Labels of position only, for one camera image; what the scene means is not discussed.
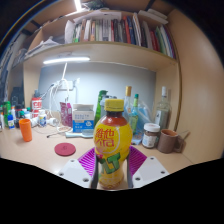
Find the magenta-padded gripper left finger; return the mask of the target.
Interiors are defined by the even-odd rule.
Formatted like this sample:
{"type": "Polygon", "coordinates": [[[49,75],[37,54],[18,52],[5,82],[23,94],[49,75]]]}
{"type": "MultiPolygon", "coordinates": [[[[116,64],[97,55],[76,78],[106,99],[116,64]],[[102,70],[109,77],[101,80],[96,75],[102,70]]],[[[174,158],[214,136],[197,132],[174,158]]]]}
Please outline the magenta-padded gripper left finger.
{"type": "Polygon", "coordinates": [[[96,189],[98,185],[98,161],[94,149],[78,159],[70,159],[58,172],[58,176],[83,188],[96,189]]]}

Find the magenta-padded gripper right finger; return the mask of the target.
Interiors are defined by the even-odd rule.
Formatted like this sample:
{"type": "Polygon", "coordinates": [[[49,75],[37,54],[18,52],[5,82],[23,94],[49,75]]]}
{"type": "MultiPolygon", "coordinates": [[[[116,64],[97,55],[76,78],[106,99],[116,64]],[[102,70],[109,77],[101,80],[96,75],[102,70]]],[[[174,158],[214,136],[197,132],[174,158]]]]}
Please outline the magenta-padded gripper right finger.
{"type": "Polygon", "coordinates": [[[127,182],[129,188],[140,188],[167,176],[169,172],[154,156],[147,157],[131,146],[127,159],[127,182]]]}

